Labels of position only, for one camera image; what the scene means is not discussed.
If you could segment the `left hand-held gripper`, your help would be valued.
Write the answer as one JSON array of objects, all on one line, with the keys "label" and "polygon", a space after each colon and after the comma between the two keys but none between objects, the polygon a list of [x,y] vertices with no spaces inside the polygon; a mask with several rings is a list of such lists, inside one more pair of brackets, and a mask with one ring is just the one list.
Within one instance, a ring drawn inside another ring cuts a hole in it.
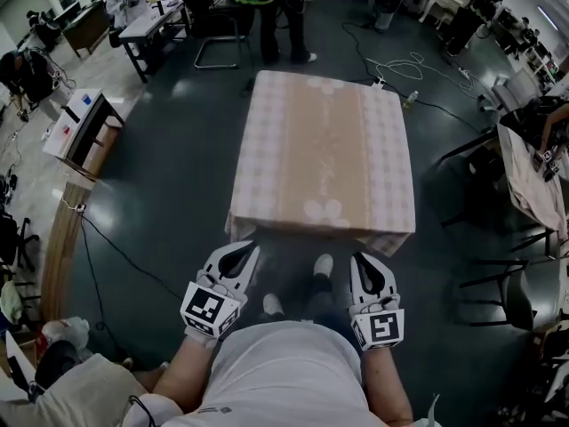
[{"label": "left hand-held gripper", "polygon": [[245,293],[260,257],[252,240],[214,250],[195,282],[188,284],[180,315],[185,335],[212,349],[239,319],[248,298]]}]

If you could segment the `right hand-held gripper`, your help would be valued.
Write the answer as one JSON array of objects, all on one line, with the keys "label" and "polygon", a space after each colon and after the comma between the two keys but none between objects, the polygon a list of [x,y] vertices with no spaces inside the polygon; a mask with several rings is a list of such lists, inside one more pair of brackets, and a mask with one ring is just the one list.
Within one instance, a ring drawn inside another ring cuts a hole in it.
[{"label": "right hand-held gripper", "polygon": [[[376,257],[357,252],[350,258],[350,290],[354,306],[350,325],[362,351],[395,346],[404,340],[405,310],[395,294],[393,272]],[[383,297],[365,302],[367,295]]]}]

